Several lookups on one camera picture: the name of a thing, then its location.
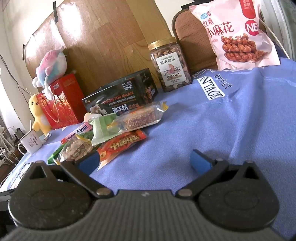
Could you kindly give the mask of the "red gift bag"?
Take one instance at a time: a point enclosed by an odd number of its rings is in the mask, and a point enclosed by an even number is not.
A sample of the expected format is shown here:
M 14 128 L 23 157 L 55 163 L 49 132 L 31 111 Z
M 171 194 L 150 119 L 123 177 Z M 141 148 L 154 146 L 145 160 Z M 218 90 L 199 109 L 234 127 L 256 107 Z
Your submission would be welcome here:
M 44 93 L 37 94 L 37 100 L 53 130 L 81 123 L 86 114 L 82 103 L 84 94 L 73 73 L 65 75 L 49 86 L 53 99 Z

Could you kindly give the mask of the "brown chair back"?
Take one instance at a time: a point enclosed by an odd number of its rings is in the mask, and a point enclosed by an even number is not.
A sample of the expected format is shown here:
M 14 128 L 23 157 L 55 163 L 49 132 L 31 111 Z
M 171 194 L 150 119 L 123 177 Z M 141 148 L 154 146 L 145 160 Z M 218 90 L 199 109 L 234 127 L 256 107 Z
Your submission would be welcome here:
M 181 10 L 174 16 L 171 28 L 181 46 L 191 74 L 203 69 L 218 69 L 216 55 L 212 50 L 207 32 L 188 9 Z

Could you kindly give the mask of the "clear sesame bar packet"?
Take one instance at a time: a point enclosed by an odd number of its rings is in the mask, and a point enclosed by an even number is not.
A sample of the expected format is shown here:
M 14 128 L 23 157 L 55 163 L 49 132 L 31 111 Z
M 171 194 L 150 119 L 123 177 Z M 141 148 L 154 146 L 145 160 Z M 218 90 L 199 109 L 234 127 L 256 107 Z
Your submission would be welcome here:
M 166 101 L 140 106 L 118 116 L 107 125 L 107 130 L 123 133 L 155 125 L 162 119 L 168 108 Z

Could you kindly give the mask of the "black sheep tin box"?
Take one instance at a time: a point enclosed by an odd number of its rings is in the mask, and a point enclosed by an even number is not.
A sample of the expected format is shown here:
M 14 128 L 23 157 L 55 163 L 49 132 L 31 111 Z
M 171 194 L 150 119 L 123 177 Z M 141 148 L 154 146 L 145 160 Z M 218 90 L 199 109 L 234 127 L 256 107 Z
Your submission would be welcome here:
M 146 68 L 100 87 L 82 102 L 92 114 L 121 115 L 152 103 L 157 94 L 151 72 Z

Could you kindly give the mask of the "wooden pattern board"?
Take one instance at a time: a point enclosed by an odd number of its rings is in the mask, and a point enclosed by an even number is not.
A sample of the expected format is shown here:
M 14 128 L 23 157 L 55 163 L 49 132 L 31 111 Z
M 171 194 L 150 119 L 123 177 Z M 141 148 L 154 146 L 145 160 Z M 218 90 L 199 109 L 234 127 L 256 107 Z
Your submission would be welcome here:
M 154 1 L 63 1 L 24 45 L 24 60 L 35 77 L 44 55 L 63 48 L 85 95 L 145 68 L 160 87 L 148 45 L 170 35 Z

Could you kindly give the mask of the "light green snack packet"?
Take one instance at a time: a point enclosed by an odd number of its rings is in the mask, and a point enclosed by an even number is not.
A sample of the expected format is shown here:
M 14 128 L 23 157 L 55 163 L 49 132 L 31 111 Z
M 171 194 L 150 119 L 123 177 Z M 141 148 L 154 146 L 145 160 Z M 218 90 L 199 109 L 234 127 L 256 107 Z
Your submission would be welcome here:
M 93 128 L 93 146 L 102 144 L 120 134 L 120 128 L 114 120 L 117 118 L 115 113 L 93 118 L 90 124 Z

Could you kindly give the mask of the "white jelly cup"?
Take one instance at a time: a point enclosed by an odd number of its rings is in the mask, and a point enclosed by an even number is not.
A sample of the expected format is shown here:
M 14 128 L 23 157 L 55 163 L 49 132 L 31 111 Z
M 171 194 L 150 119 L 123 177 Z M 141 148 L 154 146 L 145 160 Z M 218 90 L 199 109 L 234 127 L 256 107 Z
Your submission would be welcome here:
M 95 114 L 92 114 L 92 113 L 86 113 L 84 115 L 84 122 L 88 122 L 90 119 L 92 119 L 93 117 L 95 117 Z

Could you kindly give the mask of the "dark green snack packet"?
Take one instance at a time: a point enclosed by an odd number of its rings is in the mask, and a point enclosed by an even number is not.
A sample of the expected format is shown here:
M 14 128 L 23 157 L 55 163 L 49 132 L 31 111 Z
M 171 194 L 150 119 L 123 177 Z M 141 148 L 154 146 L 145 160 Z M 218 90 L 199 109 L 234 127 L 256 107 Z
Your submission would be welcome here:
M 55 161 L 57 161 L 59 159 L 59 154 L 62 151 L 63 147 L 68 142 L 70 142 L 73 138 L 76 139 L 77 136 L 91 140 L 93 138 L 93 131 L 88 131 L 88 132 L 85 132 L 85 133 L 76 133 L 76 134 L 74 134 L 73 137 L 70 140 L 68 140 L 65 143 L 61 144 L 60 147 L 58 149 L 56 149 L 55 152 L 53 152 L 53 154 L 51 154 L 51 156 L 47 159 L 47 164 L 48 165 L 54 164 Z

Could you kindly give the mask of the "blue printed cloth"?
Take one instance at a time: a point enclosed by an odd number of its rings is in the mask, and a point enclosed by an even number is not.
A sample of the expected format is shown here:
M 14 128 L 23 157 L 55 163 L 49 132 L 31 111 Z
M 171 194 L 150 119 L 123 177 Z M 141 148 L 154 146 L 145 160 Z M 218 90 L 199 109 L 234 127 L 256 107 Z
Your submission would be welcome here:
M 95 198 L 61 167 L 35 162 L 12 193 L 5 240 L 295 240 L 295 61 L 203 70 L 160 96 L 169 108 L 147 138 L 92 179 Z M 195 198 L 192 150 L 229 168 Z

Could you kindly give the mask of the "nut packet orange label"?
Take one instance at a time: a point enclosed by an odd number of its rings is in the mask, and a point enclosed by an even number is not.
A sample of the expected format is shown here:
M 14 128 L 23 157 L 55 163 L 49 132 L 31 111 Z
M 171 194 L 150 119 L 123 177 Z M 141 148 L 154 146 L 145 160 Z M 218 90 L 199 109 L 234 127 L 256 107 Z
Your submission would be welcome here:
M 57 165 L 60 165 L 63 161 L 78 161 L 92 150 L 93 146 L 91 140 L 76 134 L 65 143 L 62 150 L 59 152 L 58 157 L 55 158 L 54 161 Z

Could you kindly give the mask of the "pink candy stick packet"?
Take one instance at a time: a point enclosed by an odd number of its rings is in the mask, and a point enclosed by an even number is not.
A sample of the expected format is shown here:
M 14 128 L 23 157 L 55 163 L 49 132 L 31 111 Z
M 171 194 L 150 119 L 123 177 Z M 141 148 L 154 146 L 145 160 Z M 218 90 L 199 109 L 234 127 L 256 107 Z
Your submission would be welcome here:
M 85 132 L 89 132 L 91 130 L 92 130 L 92 125 L 91 124 L 82 123 L 78 128 L 76 128 L 74 131 L 69 133 L 60 142 L 61 142 L 61 144 L 65 144 L 67 141 L 69 141 L 71 138 L 73 138 L 76 134 L 82 134 L 82 133 L 85 133 Z

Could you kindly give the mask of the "red orange snack packet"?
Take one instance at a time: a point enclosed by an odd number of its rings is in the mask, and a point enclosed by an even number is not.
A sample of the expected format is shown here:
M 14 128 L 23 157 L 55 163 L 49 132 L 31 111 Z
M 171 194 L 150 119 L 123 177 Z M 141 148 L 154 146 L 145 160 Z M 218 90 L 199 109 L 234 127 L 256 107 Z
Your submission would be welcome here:
M 147 134 L 144 131 L 135 130 L 122 133 L 101 144 L 97 149 L 97 152 L 99 153 L 99 166 L 97 170 L 102 169 L 122 152 L 146 138 Z

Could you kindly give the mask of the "pastel plush dolphin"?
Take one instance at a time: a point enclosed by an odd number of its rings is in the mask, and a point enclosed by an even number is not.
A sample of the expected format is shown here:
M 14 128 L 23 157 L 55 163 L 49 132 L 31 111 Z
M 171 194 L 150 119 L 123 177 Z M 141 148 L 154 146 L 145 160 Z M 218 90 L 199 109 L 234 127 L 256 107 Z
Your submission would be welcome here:
M 66 55 L 64 47 L 47 52 L 36 68 L 36 77 L 32 80 L 34 88 L 43 87 L 44 94 L 48 100 L 53 99 L 50 85 L 62 77 L 67 70 Z

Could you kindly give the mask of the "pink twisted dough snack bag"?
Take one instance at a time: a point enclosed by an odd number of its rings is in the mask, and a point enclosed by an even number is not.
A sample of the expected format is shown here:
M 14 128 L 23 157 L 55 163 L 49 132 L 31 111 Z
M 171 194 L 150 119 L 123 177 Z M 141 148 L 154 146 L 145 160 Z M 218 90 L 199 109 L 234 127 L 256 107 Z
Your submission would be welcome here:
M 207 32 L 219 70 L 280 65 L 274 43 L 259 28 L 260 4 L 219 0 L 189 6 Z

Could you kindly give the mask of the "cashew nut jar gold lid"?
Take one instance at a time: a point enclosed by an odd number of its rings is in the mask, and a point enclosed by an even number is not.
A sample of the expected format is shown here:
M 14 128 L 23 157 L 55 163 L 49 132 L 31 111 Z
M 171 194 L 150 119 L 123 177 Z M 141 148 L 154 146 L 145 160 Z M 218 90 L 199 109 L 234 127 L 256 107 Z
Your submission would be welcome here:
M 183 52 L 175 37 L 155 41 L 148 48 L 164 92 L 192 83 Z

